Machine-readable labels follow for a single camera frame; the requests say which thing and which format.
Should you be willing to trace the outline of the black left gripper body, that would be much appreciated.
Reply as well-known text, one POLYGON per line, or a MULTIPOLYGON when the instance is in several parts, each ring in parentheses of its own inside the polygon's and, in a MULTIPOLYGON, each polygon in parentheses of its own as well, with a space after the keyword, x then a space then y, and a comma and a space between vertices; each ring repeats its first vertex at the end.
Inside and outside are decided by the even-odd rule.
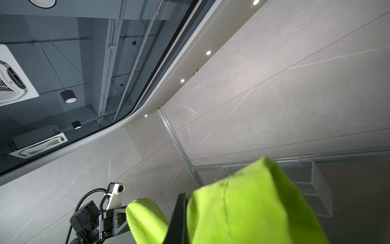
POLYGON ((99 239, 106 240, 130 230, 126 207, 109 209, 99 216, 99 239))

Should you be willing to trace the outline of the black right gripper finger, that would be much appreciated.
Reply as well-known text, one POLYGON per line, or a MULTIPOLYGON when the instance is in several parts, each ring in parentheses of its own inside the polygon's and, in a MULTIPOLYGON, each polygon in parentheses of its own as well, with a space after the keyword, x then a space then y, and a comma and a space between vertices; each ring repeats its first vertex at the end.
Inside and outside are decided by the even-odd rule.
POLYGON ((187 196, 180 193, 163 244, 188 244, 186 211, 187 196))

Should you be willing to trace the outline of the lime green shorts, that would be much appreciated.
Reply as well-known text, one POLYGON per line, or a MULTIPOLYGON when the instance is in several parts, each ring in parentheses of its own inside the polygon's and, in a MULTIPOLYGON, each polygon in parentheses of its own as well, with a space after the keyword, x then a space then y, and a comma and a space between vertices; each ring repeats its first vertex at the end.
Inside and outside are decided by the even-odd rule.
POLYGON ((311 207, 280 166, 264 157, 190 195, 171 219, 150 199, 126 208, 138 244, 326 244, 311 207))

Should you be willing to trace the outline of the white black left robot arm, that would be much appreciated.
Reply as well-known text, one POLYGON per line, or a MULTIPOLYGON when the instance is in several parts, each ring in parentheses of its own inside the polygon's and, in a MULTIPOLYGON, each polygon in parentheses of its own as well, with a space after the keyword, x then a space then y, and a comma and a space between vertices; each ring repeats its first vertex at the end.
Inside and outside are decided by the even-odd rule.
POLYGON ((79 200, 70 218, 65 244, 102 244, 130 231, 125 206, 103 209, 103 204, 109 199, 108 191, 104 188, 93 189, 79 200), (92 200, 82 205, 88 196, 98 192, 104 193, 99 206, 92 200))

